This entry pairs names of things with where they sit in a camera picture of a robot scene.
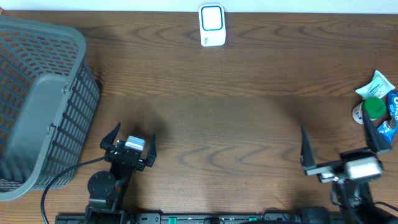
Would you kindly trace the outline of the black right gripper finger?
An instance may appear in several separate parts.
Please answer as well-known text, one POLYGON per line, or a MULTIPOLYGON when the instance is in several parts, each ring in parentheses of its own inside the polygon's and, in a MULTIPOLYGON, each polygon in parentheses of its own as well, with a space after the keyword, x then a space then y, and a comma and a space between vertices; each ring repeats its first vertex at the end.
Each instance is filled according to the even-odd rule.
POLYGON ((378 132, 377 128, 371 121, 368 112, 365 108, 361 109, 363 114, 363 125, 365 140, 368 148, 376 154, 384 154, 392 151, 392 146, 388 141, 378 132))
POLYGON ((301 125, 302 133, 302 148, 300 153, 300 162, 304 170, 310 170, 316 168, 313 151, 308 138, 308 133, 304 125, 301 125))

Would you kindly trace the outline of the white mint tissue pack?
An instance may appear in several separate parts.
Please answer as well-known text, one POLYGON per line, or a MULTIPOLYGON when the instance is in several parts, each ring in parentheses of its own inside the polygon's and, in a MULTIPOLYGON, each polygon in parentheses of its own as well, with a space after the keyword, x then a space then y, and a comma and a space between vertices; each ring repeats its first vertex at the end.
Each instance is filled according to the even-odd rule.
POLYGON ((380 71, 376 70, 373 79, 367 85, 356 89, 355 92, 364 100, 370 97, 381 99, 394 89, 395 86, 380 71))

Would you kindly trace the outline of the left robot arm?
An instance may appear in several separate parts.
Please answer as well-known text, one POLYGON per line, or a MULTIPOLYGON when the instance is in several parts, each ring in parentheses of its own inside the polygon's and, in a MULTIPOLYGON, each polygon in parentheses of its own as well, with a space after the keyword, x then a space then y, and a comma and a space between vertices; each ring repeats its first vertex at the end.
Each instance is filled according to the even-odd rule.
POLYGON ((111 164, 109 171, 99 171, 88 181, 89 204, 85 209, 85 223, 133 223, 131 212, 122 209, 124 196, 133 173, 152 167, 157 158, 155 135, 152 136, 146 158, 142 153, 146 141, 129 136, 114 143, 121 125, 108 133, 100 142, 105 150, 104 160, 111 164))

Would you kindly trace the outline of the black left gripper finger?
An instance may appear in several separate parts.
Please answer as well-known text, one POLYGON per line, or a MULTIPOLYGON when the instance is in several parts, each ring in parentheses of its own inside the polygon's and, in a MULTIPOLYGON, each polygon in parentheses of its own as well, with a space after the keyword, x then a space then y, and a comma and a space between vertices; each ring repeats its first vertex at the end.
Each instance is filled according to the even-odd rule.
POLYGON ((100 142, 100 148, 104 150, 113 150, 116 148, 114 145, 114 140, 120 130, 121 123, 118 123, 115 128, 108 133, 100 142))
POLYGON ((154 162, 157 158, 157 151, 156 151, 156 138, 155 134, 152 135, 152 141, 150 142, 150 147, 147 152, 147 157, 146 157, 146 166, 147 167, 152 167, 154 165, 154 162))

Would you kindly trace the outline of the blue Oreo cookie pack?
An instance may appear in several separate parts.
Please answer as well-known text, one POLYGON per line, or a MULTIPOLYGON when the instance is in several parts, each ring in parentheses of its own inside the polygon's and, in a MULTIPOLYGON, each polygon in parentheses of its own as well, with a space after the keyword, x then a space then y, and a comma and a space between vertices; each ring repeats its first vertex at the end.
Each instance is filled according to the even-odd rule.
POLYGON ((378 127, 378 132, 392 144, 397 132, 397 91, 392 90, 387 94, 387 110, 389 119, 383 121, 378 127))

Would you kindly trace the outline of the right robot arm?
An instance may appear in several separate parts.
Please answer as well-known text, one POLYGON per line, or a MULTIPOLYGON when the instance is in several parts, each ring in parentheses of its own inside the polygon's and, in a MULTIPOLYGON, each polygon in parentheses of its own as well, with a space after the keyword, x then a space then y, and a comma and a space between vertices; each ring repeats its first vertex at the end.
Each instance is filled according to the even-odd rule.
POLYGON ((332 183, 337 206, 345 223, 397 223, 397 216, 377 207, 369 183, 384 170, 378 155, 392 151, 391 145, 380 135, 366 110, 363 128, 367 146, 340 154, 336 161, 317 164, 305 127, 301 127, 300 161, 306 175, 315 175, 321 183, 332 183))

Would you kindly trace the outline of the grey plastic mesh basket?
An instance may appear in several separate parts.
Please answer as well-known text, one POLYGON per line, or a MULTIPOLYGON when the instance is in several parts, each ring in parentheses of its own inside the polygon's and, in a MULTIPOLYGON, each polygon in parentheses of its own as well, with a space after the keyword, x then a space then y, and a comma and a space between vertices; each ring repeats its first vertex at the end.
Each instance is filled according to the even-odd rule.
POLYGON ((1 200, 74 177, 100 89, 76 29, 1 18, 1 200))

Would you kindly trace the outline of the green lid white jar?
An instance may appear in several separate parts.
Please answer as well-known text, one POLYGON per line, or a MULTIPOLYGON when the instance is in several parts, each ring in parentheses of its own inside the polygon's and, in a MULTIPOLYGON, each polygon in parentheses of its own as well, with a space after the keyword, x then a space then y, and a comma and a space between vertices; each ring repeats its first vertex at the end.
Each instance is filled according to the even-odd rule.
POLYGON ((365 110, 371 120, 379 119, 386 114, 387 108, 385 102, 376 97, 370 97, 360 103, 358 106, 353 108, 352 116, 353 119, 359 123, 363 123, 363 110, 365 110))

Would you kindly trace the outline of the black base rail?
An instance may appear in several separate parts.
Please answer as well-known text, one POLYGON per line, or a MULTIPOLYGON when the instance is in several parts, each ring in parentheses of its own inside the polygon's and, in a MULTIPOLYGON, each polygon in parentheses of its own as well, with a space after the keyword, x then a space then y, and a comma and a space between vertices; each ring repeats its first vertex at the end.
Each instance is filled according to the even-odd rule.
POLYGON ((55 223, 130 223, 130 224, 234 224, 234 223, 329 223, 343 224, 338 213, 311 208, 296 213, 282 213, 271 210, 248 214, 160 214, 160 213, 92 213, 90 215, 58 215, 55 223))

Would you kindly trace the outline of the white barcode scanner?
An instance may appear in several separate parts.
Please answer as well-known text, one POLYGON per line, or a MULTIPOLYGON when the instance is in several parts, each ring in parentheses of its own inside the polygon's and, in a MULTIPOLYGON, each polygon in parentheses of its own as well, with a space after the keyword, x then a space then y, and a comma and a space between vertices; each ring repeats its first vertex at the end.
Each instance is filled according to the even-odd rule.
POLYGON ((220 4, 204 4, 198 10, 200 43, 203 47, 216 47, 226 42, 224 8, 220 4))

